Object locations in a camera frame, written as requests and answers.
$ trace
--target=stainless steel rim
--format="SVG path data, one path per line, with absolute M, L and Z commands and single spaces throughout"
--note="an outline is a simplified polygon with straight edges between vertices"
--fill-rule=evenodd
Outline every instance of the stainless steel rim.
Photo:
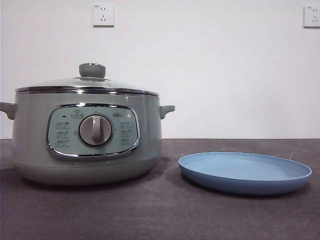
M 144 94 L 159 97 L 152 91 L 129 88 L 75 87 L 75 86 L 29 86 L 15 90 L 16 94 Z

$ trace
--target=plate rim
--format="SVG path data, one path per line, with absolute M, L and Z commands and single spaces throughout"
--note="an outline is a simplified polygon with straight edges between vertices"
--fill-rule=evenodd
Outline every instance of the plate rim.
M 277 159 L 281 159 L 281 160 L 286 160 L 289 162 L 294 162 L 296 164 L 302 165 L 303 167 L 307 168 L 309 170 L 309 173 L 302 176 L 302 177 L 295 177 L 295 178 L 288 178 L 285 180 L 256 180 L 256 179 L 243 179 L 243 178 L 233 178 L 233 177 L 225 177 L 225 176 L 217 176 L 217 175 L 212 175 L 212 174 L 206 174 L 203 172 L 199 172 L 199 171 L 195 171 L 195 170 L 191 170 L 185 166 L 183 166 L 181 164 L 181 160 L 185 157 L 189 157 L 189 156 L 193 156 L 193 155 L 202 155 L 202 154 L 244 154 L 244 155 L 256 155 L 256 156 L 264 156 L 264 157 L 271 157 L 271 158 L 277 158 Z M 215 178 L 221 178 L 221 179 L 226 179 L 226 180 L 238 180 L 238 181 L 248 181 L 248 182 L 290 182 L 290 181 L 294 181 L 294 180 L 300 180 L 300 179 L 305 179 L 305 178 L 309 178 L 312 175 L 312 169 L 301 163 L 298 161 L 294 161 L 291 159 L 287 159 L 287 158 L 283 158 L 283 157 L 279 157 L 279 156 L 271 156 L 271 155 L 266 155 L 266 154 L 258 154 L 258 153 L 251 153 L 251 152 L 236 152 L 236 151 L 208 151 L 208 152 L 197 152 L 197 153 L 192 153 L 192 154 L 188 154 L 185 156 L 182 156 L 179 158 L 178 160 L 178 164 L 180 166 L 180 168 L 182 169 L 186 169 L 188 171 L 194 172 L 196 174 L 201 174 L 201 175 L 206 175 L 209 177 L 215 177 Z

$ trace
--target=glass lid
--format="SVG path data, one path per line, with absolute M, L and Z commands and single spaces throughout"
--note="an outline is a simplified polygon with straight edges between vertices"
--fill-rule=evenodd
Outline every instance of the glass lid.
M 104 78 L 106 67 L 96 63 L 84 63 L 79 65 L 79 77 L 58 79 L 38 83 L 27 87 L 20 87 L 15 90 L 16 93 L 96 93 L 103 92 L 133 93 L 159 96 L 156 92 L 146 91 L 136 86 L 113 81 Z

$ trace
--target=button label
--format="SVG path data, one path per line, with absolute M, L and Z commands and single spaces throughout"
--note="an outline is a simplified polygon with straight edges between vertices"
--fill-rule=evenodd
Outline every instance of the button label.
M 60 121 L 56 124 L 57 129 L 69 129 L 70 124 L 68 121 Z
M 132 128 L 132 124 L 129 121 L 122 121 L 121 128 L 122 129 L 130 129 L 130 128 Z
M 58 131 L 55 133 L 55 137 L 57 139 L 68 139 L 69 138 L 69 131 Z
M 76 112 L 73 112 L 71 113 L 71 117 L 73 119 L 82 119 L 84 117 L 84 114 L 83 113 L 76 113 Z
M 132 140 L 130 138 L 121 139 L 121 145 L 129 145 L 132 144 Z
M 55 142 L 55 146 L 57 147 L 70 147 L 69 140 L 58 140 Z
M 126 130 L 121 130 L 121 137 L 131 137 L 132 136 L 132 130 L 126 129 Z

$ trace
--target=dark table surface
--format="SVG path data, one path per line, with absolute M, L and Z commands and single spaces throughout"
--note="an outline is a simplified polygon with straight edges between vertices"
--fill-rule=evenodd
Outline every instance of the dark table surface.
M 149 174 L 85 187 L 24 180 L 11 164 L 11 140 L 0 147 L 1 240 L 320 239 L 320 139 L 165 139 Z M 213 151 L 288 158 L 313 173 L 277 196 L 214 191 L 181 174 L 181 156 Z

